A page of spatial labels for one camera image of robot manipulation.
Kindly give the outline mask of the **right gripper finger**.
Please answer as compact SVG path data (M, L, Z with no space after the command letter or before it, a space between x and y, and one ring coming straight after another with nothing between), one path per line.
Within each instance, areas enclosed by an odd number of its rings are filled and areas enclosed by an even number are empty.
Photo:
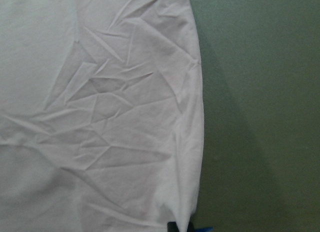
M177 223L174 221L168 222L167 232L180 232ZM194 225L192 222L188 223L186 232L194 232Z

